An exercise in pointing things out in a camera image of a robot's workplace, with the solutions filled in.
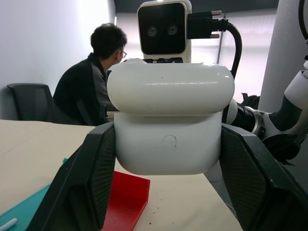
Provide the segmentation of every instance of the cable connector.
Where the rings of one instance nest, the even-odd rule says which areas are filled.
[[[187,39],[211,39],[219,38],[211,36],[214,31],[226,31],[227,19],[213,19],[220,15],[221,11],[190,13],[187,18]]]

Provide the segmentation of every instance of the red object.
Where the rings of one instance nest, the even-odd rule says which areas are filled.
[[[149,200],[150,180],[114,173],[102,231],[133,231]]]

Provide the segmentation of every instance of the marker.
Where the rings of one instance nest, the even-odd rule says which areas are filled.
[[[7,231],[9,228],[11,228],[11,227],[13,227],[14,225],[16,225],[16,223],[17,223],[17,219],[14,218],[14,219],[10,220],[8,223],[2,225],[2,226],[0,227],[0,231]]]

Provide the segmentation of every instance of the beige tabletop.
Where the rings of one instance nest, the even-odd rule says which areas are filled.
[[[92,129],[0,120],[0,214],[50,184]],[[128,173],[118,162],[115,170]],[[203,174],[144,178],[151,180],[149,203],[136,231],[242,230]]]

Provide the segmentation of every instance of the black hair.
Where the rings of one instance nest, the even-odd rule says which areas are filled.
[[[108,59],[117,49],[123,49],[126,43],[126,34],[112,23],[102,24],[91,35],[93,52],[102,59]]]

